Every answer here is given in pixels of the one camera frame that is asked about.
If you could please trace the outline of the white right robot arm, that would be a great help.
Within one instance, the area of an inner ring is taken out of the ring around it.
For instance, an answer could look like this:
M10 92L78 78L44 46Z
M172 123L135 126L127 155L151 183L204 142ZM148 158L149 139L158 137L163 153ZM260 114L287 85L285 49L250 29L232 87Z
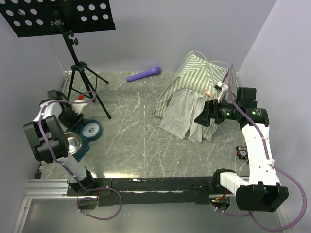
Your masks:
M207 100L203 111L194 120L205 127L211 121L220 124L225 120L239 123L246 142L249 179L246 181L229 169L217 169L213 174L212 188L216 193L229 190L236 197L240 210L274 212L289 196L288 188L280 184L273 168L267 111L257 107L255 88L238 88L236 104L225 100Z

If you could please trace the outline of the stainless steel bowl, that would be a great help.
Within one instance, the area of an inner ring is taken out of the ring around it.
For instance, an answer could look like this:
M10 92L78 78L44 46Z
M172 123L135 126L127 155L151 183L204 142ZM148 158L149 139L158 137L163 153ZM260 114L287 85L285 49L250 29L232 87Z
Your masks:
M65 137L69 143L69 151L73 156L77 156L82 146L80 136L74 132L66 132Z

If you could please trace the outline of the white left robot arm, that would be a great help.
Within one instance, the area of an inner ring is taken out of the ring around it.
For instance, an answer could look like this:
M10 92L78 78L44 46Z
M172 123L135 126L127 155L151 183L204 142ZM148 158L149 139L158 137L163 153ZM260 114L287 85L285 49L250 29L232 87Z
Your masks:
M57 90L47 93L40 102L37 117L23 126L24 133L36 160L61 166L69 175L68 185L75 192L91 195L96 189L94 178L88 169L77 162L70 153L69 142L61 127L76 130L84 123L84 115Z

